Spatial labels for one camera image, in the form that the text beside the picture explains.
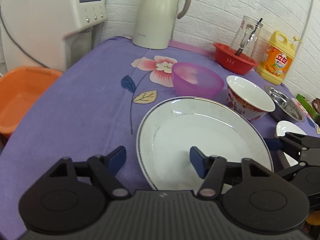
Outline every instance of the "ceramic bowl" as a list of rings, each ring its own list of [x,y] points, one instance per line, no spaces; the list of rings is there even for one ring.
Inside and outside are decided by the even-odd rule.
[[[276,109],[268,94],[249,80],[228,76],[227,84],[228,106],[245,119],[257,120]]]
[[[277,123],[275,136],[276,137],[285,136],[286,132],[293,132],[293,133],[307,135],[301,128],[299,128],[298,126],[296,126],[291,122],[280,121],[279,123]],[[285,152],[281,150],[278,151],[278,156],[284,169],[298,164],[298,162],[294,158],[290,157],[289,155],[287,155]]]

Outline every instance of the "white plate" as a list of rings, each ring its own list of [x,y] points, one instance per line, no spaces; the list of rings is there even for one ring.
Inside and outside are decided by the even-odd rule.
[[[280,121],[279,123],[277,123],[276,136],[278,136],[278,137],[284,136],[286,132],[293,132],[293,133],[307,135],[303,130],[301,130],[301,128],[299,128],[298,126],[296,126],[292,122]],[[291,166],[298,164],[298,162],[294,158],[290,157],[289,155],[287,155],[283,151],[278,151],[278,156],[279,156],[280,162],[284,168],[289,168]]]
[[[189,150],[229,162],[248,157],[273,171],[270,152],[255,128],[230,108],[203,98],[171,98],[154,106],[137,134],[140,167],[153,189],[194,190],[200,179]]]

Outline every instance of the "glass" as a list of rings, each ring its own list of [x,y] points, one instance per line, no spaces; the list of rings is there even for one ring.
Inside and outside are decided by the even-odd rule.
[[[256,41],[262,27],[263,24],[259,23],[259,20],[244,16],[240,28],[230,45],[229,51],[237,56],[245,54],[252,59],[256,49]]]

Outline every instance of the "table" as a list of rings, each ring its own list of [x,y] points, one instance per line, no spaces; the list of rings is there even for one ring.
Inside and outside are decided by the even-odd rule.
[[[4,237],[14,240],[23,234],[25,227],[18,213],[21,195],[64,156],[70,156],[73,161],[85,161],[92,155],[106,155],[123,145],[127,149],[127,162],[117,178],[131,191],[150,189],[136,157],[137,129],[151,107],[175,97],[173,88],[154,83],[168,84],[164,70],[168,67],[165,62],[171,59],[155,56],[205,66],[224,80],[233,74],[212,58],[178,48],[149,50],[134,46],[131,40],[123,37],[100,44],[36,101],[0,156],[0,232]],[[150,64],[144,66],[145,70],[131,66],[133,62],[136,66],[138,61],[135,60],[143,57],[150,60]],[[245,78],[261,88],[270,85],[254,71]],[[215,98],[223,104],[226,104],[225,89],[226,84]],[[284,85],[277,89],[292,96]],[[131,104],[141,93],[154,90],[157,97],[152,103]],[[263,137],[273,138],[276,121],[269,114],[252,124]],[[308,135],[316,136],[315,129],[307,121],[297,125]],[[272,157],[277,169],[277,155],[272,154]]]

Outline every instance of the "green box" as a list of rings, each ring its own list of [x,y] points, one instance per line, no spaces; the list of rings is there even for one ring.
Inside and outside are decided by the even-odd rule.
[[[315,121],[316,124],[319,125],[320,123],[320,114],[318,114],[311,105],[308,104],[308,102],[305,100],[305,98],[298,94],[297,100],[302,104],[302,106],[306,109],[306,111],[310,114],[313,121]]]

